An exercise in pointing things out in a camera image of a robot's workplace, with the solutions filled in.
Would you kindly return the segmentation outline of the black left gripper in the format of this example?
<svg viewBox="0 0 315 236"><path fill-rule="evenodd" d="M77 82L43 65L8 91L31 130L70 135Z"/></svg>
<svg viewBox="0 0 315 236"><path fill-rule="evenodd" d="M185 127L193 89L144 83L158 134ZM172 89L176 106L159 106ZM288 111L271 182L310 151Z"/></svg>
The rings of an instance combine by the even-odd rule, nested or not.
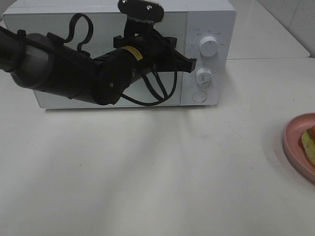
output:
<svg viewBox="0 0 315 236"><path fill-rule="evenodd" d="M161 35L153 24L126 21L124 35L113 39L113 73L187 72L195 70L197 59L176 51L177 38Z"/></svg>

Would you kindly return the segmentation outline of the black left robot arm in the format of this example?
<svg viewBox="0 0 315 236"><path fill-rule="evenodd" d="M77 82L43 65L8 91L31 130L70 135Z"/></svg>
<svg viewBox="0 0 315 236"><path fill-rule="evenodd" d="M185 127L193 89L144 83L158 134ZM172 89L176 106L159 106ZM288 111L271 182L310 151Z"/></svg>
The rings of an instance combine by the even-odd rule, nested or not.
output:
<svg viewBox="0 0 315 236"><path fill-rule="evenodd" d="M196 59L176 50L176 38L162 36L153 24L131 19L126 21L124 34L114 37L114 50L91 58L82 43L76 49L67 46L81 17L72 17L67 38L1 28L1 70L22 88L102 106L114 105L121 98L145 106L125 95L131 84L143 80L158 105L173 95L166 91L161 72L177 75L195 69Z"/></svg>

